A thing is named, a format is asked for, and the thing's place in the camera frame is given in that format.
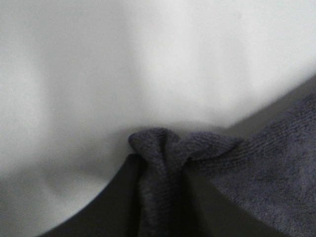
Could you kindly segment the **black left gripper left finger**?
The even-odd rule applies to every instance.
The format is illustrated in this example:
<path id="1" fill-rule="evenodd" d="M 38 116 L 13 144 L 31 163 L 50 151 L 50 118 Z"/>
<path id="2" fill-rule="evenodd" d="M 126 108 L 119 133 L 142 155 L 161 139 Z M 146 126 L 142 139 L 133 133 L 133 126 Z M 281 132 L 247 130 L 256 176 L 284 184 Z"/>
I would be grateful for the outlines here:
<path id="1" fill-rule="evenodd" d="M 110 183 L 78 213 L 44 237 L 136 237 L 140 222 L 139 155 L 129 155 Z"/>

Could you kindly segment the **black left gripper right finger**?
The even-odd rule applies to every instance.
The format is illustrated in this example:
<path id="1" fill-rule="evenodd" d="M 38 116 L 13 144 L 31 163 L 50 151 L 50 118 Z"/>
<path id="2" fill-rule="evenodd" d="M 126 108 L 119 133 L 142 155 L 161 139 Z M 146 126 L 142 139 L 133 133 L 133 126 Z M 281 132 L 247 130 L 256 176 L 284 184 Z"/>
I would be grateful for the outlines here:
<path id="1" fill-rule="evenodd" d="M 182 173 L 181 224 L 185 237 L 279 236 L 218 191 L 193 162 Z"/>

